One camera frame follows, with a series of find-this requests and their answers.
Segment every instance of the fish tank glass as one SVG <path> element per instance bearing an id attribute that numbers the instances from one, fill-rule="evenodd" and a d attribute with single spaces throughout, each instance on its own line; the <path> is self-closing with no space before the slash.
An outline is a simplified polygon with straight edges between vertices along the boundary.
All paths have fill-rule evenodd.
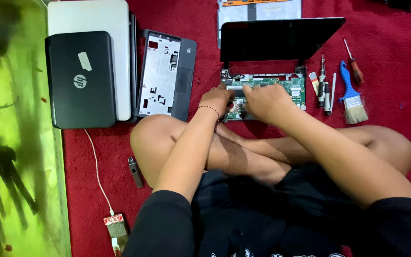
<path id="1" fill-rule="evenodd" d="M 0 0 L 0 256 L 70 256 L 61 132 L 42 0 Z"/>

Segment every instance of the black shorts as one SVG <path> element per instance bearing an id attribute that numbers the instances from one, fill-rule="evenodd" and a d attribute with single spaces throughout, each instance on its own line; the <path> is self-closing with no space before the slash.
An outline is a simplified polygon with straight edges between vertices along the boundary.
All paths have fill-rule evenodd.
<path id="1" fill-rule="evenodd" d="M 275 186 L 220 170 L 202 175 L 191 202 L 193 216 L 216 208 L 248 208 L 304 225 L 347 245 L 361 210 L 316 163 L 295 165 Z"/>

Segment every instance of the bracelet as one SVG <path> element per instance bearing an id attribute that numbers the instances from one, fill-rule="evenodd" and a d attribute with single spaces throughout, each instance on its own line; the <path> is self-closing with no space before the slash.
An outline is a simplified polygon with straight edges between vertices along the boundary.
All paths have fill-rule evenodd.
<path id="1" fill-rule="evenodd" d="M 201 108 L 201 107 L 208 107 L 208 108 L 214 110 L 214 111 L 216 112 L 216 114 L 218 115 L 218 119 L 220 119 L 220 114 L 215 110 L 215 108 L 210 107 L 210 106 L 207 106 L 207 105 L 201 105 L 201 106 L 198 107 L 198 110 L 199 110 L 199 108 Z"/>

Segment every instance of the motherboard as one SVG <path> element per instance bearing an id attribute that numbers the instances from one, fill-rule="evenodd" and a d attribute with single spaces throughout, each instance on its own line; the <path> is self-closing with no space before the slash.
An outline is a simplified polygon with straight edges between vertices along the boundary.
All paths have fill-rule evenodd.
<path id="1" fill-rule="evenodd" d="M 232 120 L 254 120 L 251 114 L 247 112 L 243 104 L 247 102 L 245 95 L 242 92 L 243 85 L 249 85 L 252 89 L 255 87 L 263 87 L 273 84 L 282 85 L 286 92 L 291 96 L 293 102 L 302 110 L 305 111 L 305 78 L 304 77 L 287 77 L 287 80 L 279 80 L 278 78 L 248 78 L 241 81 L 233 79 L 231 85 L 226 85 L 226 89 L 235 90 L 236 95 L 234 101 L 229 106 L 229 111 L 224 116 L 224 122 Z"/>

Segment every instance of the black shirt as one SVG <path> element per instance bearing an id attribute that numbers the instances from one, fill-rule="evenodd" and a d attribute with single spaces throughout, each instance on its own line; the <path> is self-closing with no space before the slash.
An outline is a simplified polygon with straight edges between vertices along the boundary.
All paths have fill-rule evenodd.
<path id="1" fill-rule="evenodd" d="M 388 198 L 362 212 L 350 243 L 353 256 L 411 256 L 411 198 Z M 192 217 L 172 191 L 153 193 L 142 206 L 125 257 L 340 257 L 341 246 L 310 227 L 263 213 L 217 208 Z"/>

